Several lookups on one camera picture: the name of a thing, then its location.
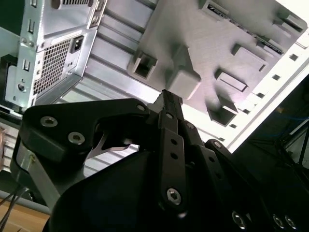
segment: metal frame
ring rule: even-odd
[[[72,73],[83,76],[98,29],[97,25],[89,28],[89,22],[96,13],[99,1],[93,1],[91,7],[88,5],[62,6],[61,1],[59,9],[56,10],[52,7],[53,0],[35,1],[35,4],[33,1],[25,0],[18,64],[16,74],[8,77],[5,95],[7,101],[23,109],[34,105],[42,95],[35,93],[33,86],[34,82],[41,78],[45,50],[81,35],[84,36],[82,49],[75,53],[67,53],[59,79],[69,78]],[[107,1],[104,1],[102,9],[96,13],[99,13],[99,17],[102,17],[106,3]]]

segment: screw hole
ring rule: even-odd
[[[166,116],[167,116],[168,118],[170,118],[170,119],[173,119],[173,118],[174,118],[174,116],[171,115],[171,114],[169,114],[169,113],[167,113]]]
[[[22,84],[18,84],[18,89],[19,89],[19,91],[21,91],[21,92],[25,92],[25,91],[26,91],[25,86],[22,85]]]
[[[51,124],[53,124],[54,122],[53,122],[53,120],[51,120],[51,119],[47,119],[47,120],[45,120],[45,123],[51,125]]]
[[[80,141],[81,137],[79,135],[74,135],[73,139],[76,140],[76,141]]]
[[[177,159],[178,159],[178,156],[177,156],[175,153],[171,153],[170,156],[171,156],[174,160],[177,160]]]
[[[142,105],[137,105],[137,108],[138,108],[139,110],[142,110],[142,111],[145,111],[145,110],[146,110],[145,107],[143,107]]]
[[[214,158],[213,158],[213,157],[209,156],[208,159],[209,159],[211,162],[214,163]]]
[[[177,141],[176,140],[174,140],[174,139],[171,139],[170,140],[171,142],[172,142],[172,144],[174,144],[174,145],[177,145],[178,143],[177,143]]]

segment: ventilation grille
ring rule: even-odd
[[[61,80],[71,40],[63,41],[45,50],[41,78],[34,82],[34,93],[40,94]]]
[[[63,5],[86,5],[89,0],[63,0]]]

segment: black cable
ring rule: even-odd
[[[306,152],[306,147],[307,147],[308,139],[309,139],[309,124],[308,124],[308,127],[307,127],[307,131],[306,131],[303,147],[301,148],[298,164],[301,164],[301,165],[303,164],[303,160],[304,160],[304,156],[305,156],[305,152]]]
[[[6,222],[10,216],[10,213],[13,209],[13,206],[16,204],[16,202],[19,200],[19,198],[27,191],[27,188],[22,188],[21,190],[15,192],[11,202],[10,202],[10,206],[7,210],[7,212],[5,213],[4,217],[2,218],[2,220],[0,221],[0,232],[3,232],[4,227],[6,225]]]
[[[6,198],[4,198],[0,202],[0,206],[3,205],[6,201],[8,201],[15,193],[17,193],[19,189],[20,189],[20,186],[17,186],[17,188],[14,190],[14,192],[12,192],[10,195],[8,195]]]

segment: power supply unit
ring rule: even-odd
[[[0,106],[50,104],[84,74],[106,0],[0,3]]]

